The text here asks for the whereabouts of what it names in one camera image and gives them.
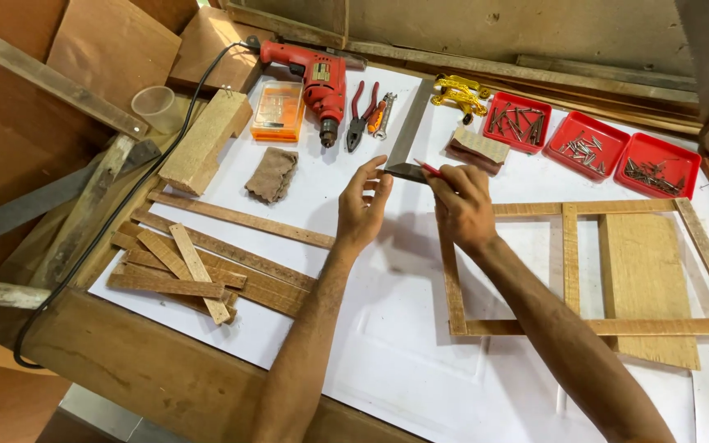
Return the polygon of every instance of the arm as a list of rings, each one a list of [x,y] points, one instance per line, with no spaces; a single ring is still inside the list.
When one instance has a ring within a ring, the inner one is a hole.
[[[387,159],[382,155],[361,166],[338,199],[336,242],[267,374],[253,441],[301,441],[316,413],[349,272],[382,226],[393,181],[376,168]]]
[[[530,271],[496,233],[488,176],[473,166],[424,171],[437,221],[505,298],[557,382],[607,441],[675,439],[615,353]]]

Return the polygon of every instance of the hand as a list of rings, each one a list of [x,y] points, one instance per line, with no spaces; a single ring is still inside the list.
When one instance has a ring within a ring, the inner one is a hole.
[[[393,188],[393,176],[377,166],[388,161],[387,155],[372,158],[360,166],[338,198],[338,234],[333,248],[343,248],[358,256],[379,234],[384,205]],[[364,196],[364,191],[374,191]]]
[[[423,169],[437,201],[437,223],[469,256],[498,238],[488,175],[475,166],[439,168],[444,180]]]

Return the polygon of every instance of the red power drill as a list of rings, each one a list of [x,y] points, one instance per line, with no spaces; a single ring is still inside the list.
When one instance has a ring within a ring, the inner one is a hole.
[[[347,61],[344,57],[310,50],[300,46],[264,42],[262,63],[289,66],[289,72],[302,76],[302,100],[319,116],[319,138],[324,147],[338,139],[338,126],[343,119],[347,95]]]

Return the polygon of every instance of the red pencil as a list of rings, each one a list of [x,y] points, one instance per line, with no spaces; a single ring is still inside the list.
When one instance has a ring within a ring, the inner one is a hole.
[[[429,164],[426,163],[426,162],[421,162],[421,161],[418,160],[417,158],[415,158],[414,160],[415,160],[423,169],[425,169],[425,170],[427,170],[429,173],[431,173],[432,176],[435,176],[435,177],[437,177],[437,178],[441,178],[441,179],[444,180],[444,177],[442,176],[442,173],[440,173],[440,171],[439,171],[437,168],[435,168],[435,167],[429,165]]]

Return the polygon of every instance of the drill label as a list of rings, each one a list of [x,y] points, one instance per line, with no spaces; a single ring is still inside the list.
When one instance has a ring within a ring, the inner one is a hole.
[[[330,81],[330,65],[327,63],[314,63],[311,80]]]

